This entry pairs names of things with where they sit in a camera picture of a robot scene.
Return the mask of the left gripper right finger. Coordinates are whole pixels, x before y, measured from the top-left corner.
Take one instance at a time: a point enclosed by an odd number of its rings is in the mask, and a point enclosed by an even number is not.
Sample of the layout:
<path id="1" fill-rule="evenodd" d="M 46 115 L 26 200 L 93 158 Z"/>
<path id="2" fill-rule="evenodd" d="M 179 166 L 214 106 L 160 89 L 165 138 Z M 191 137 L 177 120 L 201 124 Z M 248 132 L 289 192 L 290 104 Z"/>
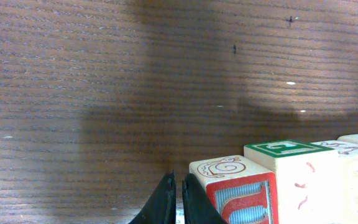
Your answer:
<path id="1" fill-rule="evenodd" d="M 182 182 L 185 224 L 227 224 L 206 195 L 194 174 Z"/>

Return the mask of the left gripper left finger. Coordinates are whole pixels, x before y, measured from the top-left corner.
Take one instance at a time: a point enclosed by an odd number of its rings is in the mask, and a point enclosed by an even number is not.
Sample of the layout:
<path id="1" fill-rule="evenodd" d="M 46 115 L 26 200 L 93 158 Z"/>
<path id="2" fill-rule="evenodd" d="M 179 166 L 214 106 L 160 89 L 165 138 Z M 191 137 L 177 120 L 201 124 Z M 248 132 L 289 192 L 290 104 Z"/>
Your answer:
<path id="1" fill-rule="evenodd" d="M 175 174 L 163 176 L 158 186 L 129 224 L 174 224 L 176 222 Z"/>

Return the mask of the red U block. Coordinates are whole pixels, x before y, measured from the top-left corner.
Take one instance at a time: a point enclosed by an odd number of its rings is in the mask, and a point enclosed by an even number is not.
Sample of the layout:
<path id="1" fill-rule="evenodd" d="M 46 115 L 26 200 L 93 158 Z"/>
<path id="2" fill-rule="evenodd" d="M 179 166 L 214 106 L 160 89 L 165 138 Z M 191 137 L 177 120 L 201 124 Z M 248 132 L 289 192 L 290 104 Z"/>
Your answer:
<path id="1" fill-rule="evenodd" d="M 278 224 L 275 173 L 240 155 L 189 164 L 227 223 Z"/>

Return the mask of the white block yellow side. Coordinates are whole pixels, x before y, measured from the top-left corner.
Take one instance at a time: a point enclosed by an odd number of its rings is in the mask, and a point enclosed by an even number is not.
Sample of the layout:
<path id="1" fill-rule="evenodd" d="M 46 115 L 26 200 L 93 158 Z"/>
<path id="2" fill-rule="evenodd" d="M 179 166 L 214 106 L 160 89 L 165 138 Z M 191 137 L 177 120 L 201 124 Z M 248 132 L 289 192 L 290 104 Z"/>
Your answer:
<path id="1" fill-rule="evenodd" d="M 289 139 L 245 145 L 244 157 L 275 173 L 280 223 L 342 221 L 336 150 Z"/>

